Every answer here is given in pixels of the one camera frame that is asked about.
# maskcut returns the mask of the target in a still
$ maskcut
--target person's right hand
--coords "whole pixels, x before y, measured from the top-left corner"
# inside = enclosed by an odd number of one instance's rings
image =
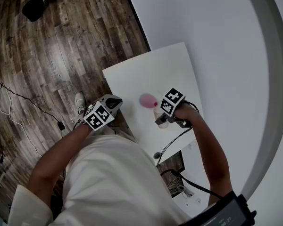
[[[179,108],[174,111],[174,116],[179,119],[190,120],[194,113],[198,113],[192,106],[182,103]]]

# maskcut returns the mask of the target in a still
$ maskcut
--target gray sneaker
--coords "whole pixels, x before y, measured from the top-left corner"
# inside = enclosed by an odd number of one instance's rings
[[[85,99],[85,96],[84,96],[83,92],[79,91],[75,95],[75,105],[76,105],[78,114],[81,114],[82,111],[85,110],[85,108],[86,108],[86,99]]]

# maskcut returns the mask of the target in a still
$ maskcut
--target person's right arm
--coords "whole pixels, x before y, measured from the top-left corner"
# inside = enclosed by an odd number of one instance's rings
[[[174,112],[174,116],[191,122],[200,149],[203,166],[210,183],[210,189],[220,196],[225,196],[233,190],[230,171],[225,154],[213,132],[202,116],[186,103],[183,103]],[[211,205],[217,201],[218,198],[211,195],[208,204]]]

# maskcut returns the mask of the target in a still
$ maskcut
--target shirt sleeve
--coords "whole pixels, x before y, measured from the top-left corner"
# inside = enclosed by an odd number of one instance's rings
[[[53,221],[50,208],[27,188],[18,185],[11,206],[9,226],[47,226]]]

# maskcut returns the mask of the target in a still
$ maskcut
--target forearm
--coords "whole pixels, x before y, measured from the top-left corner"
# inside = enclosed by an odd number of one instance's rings
[[[225,153],[202,116],[197,111],[192,110],[188,120],[193,125],[204,169],[210,184],[221,178],[229,177],[229,167]]]
[[[39,159],[30,176],[27,188],[33,187],[36,180],[40,178],[54,185],[71,158],[81,150],[83,141],[90,132],[91,128],[88,125],[80,125],[59,140]]]

